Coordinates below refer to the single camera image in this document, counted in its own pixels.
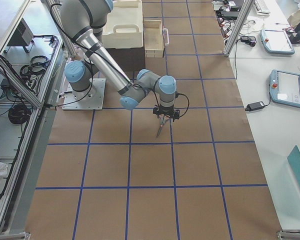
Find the keyboard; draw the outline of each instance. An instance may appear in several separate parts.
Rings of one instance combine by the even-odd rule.
[[[271,13],[265,3],[265,0],[254,0],[253,7],[258,15],[269,16]]]

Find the blue joint cap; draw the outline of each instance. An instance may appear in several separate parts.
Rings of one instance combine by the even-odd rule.
[[[112,0],[104,0],[104,1],[108,5],[111,12],[114,9],[114,3],[112,2]]]
[[[133,110],[136,108],[136,106],[139,105],[139,103],[135,99],[133,99],[129,96],[122,96],[120,98],[120,103],[121,103],[122,107],[124,107],[127,110]]]
[[[76,83],[85,74],[85,65],[78,60],[68,63],[64,68],[64,75],[70,83]]]
[[[141,69],[138,73],[138,75],[136,76],[136,80],[139,81],[139,79],[145,74],[145,73],[148,73],[148,72],[151,72],[150,70],[148,69]]]
[[[177,83],[173,76],[163,76],[159,80],[159,88],[165,94],[174,94],[177,90]]]

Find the table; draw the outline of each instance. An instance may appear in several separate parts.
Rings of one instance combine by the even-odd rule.
[[[287,22],[276,1],[267,0],[266,4],[271,15],[257,21],[264,22],[269,29],[282,28],[274,24]],[[252,18],[257,16],[254,9],[250,14]],[[235,47],[230,54],[235,72],[234,56]],[[243,104],[268,103],[269,76],[273,69],[300,74],[300,46],[295,47],[293,55],[280,55],[267,53],[260,38],[255,47],[238,42],[236,67]],[[281,227],[300,230],[300,189],[287,160],[295,145],[300,149],[300,109],[271,102],[262,111],[247,112],[247,118]]]

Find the plastic container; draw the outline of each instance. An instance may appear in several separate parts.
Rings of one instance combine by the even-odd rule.
[[[113,1],[113,10],[103,27],[103,46],[106,49],[142,48],[143,39],[142,1]]]
[[[169,45],[168,29],[163,28],[161,20],[144,20],[143,26],[145,57],[162,58]]]

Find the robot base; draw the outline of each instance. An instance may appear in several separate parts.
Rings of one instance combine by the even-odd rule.
[[[75,97],[72,94],[68,94],[64,98],[64,104],[67,105],[62,106],[62,109],[63,110],[102,110],[103,103],[104,103],[106,79],[94,78],[92,84],[93,87],[97,89],[96,93],[92,97],[88,97],[87,95],[84,99],[74,102],[77,99],[75,99]],[[67,91],[72,91],[72,87],[70,86],[70,84],[67,88]]]

